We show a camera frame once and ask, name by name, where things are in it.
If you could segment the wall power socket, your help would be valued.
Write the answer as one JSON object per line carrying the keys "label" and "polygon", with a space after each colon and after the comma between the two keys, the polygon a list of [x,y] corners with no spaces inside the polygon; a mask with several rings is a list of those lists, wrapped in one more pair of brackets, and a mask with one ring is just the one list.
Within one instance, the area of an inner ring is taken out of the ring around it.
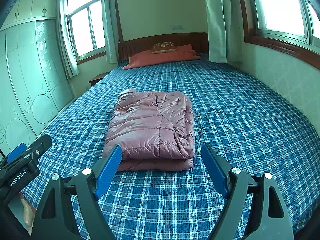
{"label": "wall power socket", "polygon": [[182,25],[173,25],[172,30],[183,30],[183,26]]}

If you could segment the window curtain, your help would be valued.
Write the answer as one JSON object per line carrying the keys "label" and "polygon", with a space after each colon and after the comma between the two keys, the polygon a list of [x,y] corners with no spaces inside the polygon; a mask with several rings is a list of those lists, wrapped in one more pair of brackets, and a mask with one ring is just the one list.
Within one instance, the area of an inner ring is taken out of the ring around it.
{"label": "window curtain", "polygon": [[205,0],[209,60],[217,63],[240,63],[242,48],[240,28],[232,0]]}
{"label": "window curtain", "polygon": [[119,42],[116,0],[101,0],[101,12],[107,63],[115,64],[118,63],[117,45]]}
{"label": "window curtain", "polygon": [[68,32],[66,0],[56,0],[56,33],[62,65],[67,79],[79,74],[75,52]]}

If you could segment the brown embroidered pillow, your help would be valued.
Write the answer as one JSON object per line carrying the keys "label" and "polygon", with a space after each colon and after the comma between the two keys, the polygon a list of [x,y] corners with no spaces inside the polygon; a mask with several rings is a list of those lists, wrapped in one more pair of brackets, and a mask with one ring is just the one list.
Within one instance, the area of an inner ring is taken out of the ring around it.
{"label": "brown embroidered pillow", "polygon": [[150,54],[161,54],[173,52],[176,50],[176,45],[172,42],[161,42],[154,44],[150,49]]}

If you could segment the orange folded blanket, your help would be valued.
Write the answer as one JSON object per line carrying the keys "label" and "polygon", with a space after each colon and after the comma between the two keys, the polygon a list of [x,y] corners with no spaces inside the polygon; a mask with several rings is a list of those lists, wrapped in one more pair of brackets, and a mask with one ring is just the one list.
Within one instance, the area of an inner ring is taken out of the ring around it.
{"label": "orange folded blanket", "polygon": [[152,66],[161,63],[199,60],[201,57],[193,50],[191,44],[178,46],[175,51],[151,54],[150,50],[145,50],[129,58],[129,62],[122,69],[133,69],[139,67]]}

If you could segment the wooden bedside table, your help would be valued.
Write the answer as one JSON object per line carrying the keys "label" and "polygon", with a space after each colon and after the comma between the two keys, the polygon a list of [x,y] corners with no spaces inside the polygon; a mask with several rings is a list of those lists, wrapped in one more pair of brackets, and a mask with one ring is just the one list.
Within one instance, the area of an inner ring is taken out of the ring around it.
{"label": "wooden bedside table", "polygon": [[109,73],[110,72],[105,72],[105,73],[102,73],[102,74],[95,76],[94,78],[89,80],[89,84],[93,87],[96,83],[98,83],[100,80],[102,80]]}

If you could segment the dark wooden headboard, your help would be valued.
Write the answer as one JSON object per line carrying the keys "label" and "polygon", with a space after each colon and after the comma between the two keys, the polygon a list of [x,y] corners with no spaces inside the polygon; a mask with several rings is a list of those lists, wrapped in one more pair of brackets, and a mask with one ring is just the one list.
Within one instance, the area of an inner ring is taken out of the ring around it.
{"label": "dark wooden headboard", "polygon": [[145,50],[155,50],[190,44],[197,53],[209,53],[207,33],[173,33],[136,38],[118,43],[118,56],[120,61],[128,60],[135,54]]}

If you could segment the left window outer curtain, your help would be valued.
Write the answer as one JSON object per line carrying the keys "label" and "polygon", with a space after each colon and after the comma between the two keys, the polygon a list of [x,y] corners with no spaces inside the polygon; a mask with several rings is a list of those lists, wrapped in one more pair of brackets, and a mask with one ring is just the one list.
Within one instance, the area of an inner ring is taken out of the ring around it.
{"label": "left window outer curtain", "polygon": [[62,65],[67,79],[79,74],[75,52],[68,32],[66,0],[56,0],[56,33]]}

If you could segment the pink puffer jacket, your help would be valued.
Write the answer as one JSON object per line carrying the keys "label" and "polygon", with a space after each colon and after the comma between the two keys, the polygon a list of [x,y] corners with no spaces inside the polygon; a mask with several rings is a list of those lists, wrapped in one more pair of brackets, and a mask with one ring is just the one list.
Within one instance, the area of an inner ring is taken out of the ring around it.
{"label": "pink puffer jacket", "polygon": [[196,154],[191,100],[181,92],[122,91],[108,125],[103,157],[114,145],[122,153],[118,171],[192,168]]}

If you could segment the window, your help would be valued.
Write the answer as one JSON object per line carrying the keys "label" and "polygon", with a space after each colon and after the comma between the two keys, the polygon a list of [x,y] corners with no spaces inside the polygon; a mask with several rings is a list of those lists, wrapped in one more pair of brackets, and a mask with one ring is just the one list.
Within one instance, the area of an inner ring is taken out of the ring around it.
{"label": "window", "polygon": [[105,38],[101,0],[66,0],[67,22],[77,60],[103,52]]}
{"label": "window", "polygon": [[319,11],[310,0],[240,0],[244,42],[319,68]]}

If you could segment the left window inner curtain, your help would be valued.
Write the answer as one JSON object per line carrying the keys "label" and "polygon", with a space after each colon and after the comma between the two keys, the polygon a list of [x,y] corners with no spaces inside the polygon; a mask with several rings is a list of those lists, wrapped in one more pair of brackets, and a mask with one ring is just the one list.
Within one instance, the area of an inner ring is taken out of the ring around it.
{"label": "left window inner curtain", "polygon": [[118,63],[117,45],[119,42],[116,0],[101,0],[101,12],[107,63],[115,64]]}

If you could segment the left window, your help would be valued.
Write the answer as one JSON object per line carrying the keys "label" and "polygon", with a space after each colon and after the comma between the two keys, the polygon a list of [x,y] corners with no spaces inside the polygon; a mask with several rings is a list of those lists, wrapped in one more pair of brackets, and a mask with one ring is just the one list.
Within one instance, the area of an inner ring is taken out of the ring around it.
{"label": "left window", "polygon": [[67,22],[77,60],[103,52],[105,38],[101,0],[66,0]]}

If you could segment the white sliding wardrobe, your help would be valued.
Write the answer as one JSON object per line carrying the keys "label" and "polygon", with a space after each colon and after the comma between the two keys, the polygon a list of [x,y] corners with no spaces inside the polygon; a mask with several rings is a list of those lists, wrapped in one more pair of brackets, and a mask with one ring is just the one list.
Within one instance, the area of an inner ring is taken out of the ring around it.
{"label": "white sliding wardrobe", "polygon": [[58,48],[56,0],[18,0],[1,27],[1,151],[30,145],[74,99]]}

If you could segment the right window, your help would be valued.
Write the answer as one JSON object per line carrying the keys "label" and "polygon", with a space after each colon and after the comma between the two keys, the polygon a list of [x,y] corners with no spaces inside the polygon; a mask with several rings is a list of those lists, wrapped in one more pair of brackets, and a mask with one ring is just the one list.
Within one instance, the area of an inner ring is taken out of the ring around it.
{"label": "right window", "polygon": [[240,0],[244,42],[319,68],[319,11],[310,0]]}

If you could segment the right window curtain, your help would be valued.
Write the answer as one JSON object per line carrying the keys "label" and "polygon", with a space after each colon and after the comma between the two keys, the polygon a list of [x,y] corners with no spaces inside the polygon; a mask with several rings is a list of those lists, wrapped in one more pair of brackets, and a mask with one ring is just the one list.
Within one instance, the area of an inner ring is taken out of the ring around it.
{"label": "right window curtain", "polygon": [[217,63],[240,63],[242,48],[240,28],[232,0],[205,0],[209,60]]}

